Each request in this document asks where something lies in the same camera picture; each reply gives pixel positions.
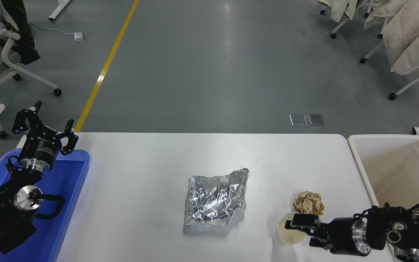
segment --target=epoxy floor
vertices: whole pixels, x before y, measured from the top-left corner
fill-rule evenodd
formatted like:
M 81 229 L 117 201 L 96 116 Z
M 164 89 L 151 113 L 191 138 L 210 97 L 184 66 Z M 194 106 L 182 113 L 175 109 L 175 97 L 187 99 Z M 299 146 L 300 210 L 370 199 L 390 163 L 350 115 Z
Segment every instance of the epoxy floor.
M 0 88 L 10 131 L 17 111 L 42 100 L 40 118 L 61 130 L 77 120 L 123 26 L 132 0 L 72 0 L 55 21 L 53 0 L 26 0 L 40 60 L 25 66 L 63 89 L 28 77 Z M 419 73 L 390 72 L 381 25 L 363 31 L 360 10 L 337 33 L 315 0 L 140 0 L 81 131 L 410 134 L 419 126 Z M 289 114 L 323 114 L 326 126 L 291 126 Z M 0 156 L 20 136 L 0 140 Z

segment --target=paper cup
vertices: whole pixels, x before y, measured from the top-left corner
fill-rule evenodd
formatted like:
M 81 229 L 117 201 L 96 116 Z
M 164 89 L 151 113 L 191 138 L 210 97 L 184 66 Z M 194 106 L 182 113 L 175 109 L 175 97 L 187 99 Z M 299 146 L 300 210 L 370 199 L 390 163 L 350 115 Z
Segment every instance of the paper cup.
M 278 226 L 274 232 L 274 237 L 272 238 L 273 242 L 276 245 L 286 245 L 286 244 L 296 244 L 301 242 L 306 233 L 302 231 L 298 231 L 296 229 L 285 229 L 284 226 L 286 225 L 287 220 L 292 220 L 295 213 L 286 213 L 284 214 L 278 222 Z

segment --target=white plastic bin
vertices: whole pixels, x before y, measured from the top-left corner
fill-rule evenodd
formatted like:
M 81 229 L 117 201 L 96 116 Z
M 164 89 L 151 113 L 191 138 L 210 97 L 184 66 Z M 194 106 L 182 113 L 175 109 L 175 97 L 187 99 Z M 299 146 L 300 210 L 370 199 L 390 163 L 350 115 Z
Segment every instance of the white plastic bin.
M 354 135 L 347 139 L 373 205 L 419 203 L 419 136 Z

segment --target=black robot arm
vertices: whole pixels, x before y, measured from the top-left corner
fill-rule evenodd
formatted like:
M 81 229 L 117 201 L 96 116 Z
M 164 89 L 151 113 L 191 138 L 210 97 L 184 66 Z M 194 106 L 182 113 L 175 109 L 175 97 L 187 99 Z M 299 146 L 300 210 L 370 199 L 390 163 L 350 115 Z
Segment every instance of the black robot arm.
M 13 132 L 25 134 L 25 144 L 19 156 L 10 156 L 6 168 L 10 178 L 0 186 L 0 252 L 6 254 L 27 240 L 36 228 L 35 218 L 51 219 L 63 207 L 64 198 L 59 195 L 43 194 L 35 184 L 43 178 L 43 171 L 53 168 L 58 151 L 72 153 L 78 141 L 72 131 L 73 119 L 67 122 L 64 132 L 43 125 L 38 117 L 41 101 L 29 109 L 17 113 Z M 68 138 L 63 146 L 61 139 Z M 20 166 L 15 166 L 12 157 Z M 43 201 L 58 202 L 52 214 L 39 214 Z
M 394 256 L 404 262 L 419 262 L 419 204 L 405 209 L 372 206 L 353 217 L 319 222 L 314 214 L 295 214 L 286 229 L 306 232 L 310 246 L 333 254 L 367 256 L 371 249 L 382 250 L 386 242 L 394 246 Z

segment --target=blue plastic bin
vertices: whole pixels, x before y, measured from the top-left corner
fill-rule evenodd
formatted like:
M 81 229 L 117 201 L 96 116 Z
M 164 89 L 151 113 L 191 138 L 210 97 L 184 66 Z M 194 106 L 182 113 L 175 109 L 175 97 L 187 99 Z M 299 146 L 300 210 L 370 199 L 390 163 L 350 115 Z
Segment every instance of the blue plastic bin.
M 7 152 L 0 159 L 0 185 L 9 180 L 5 164 L 11 155 L 18 156 L 20 149 Z M 49 220 L 35 219 L 37 231 L 22 245 L 8 252 L 0 253 L 0 262 L 54 262 L 58 256 L 73 209 L 87 176 L 90 155 L 83 150 L 74 150 L 63 156 L 58 154 L 52 170 L 43 172 L 43 179 L 36 183 L 44 194 L 61 195 L 65 204 L 60 214 Z M 56 202 L 43 201 L 40 214 L 51 214 Z

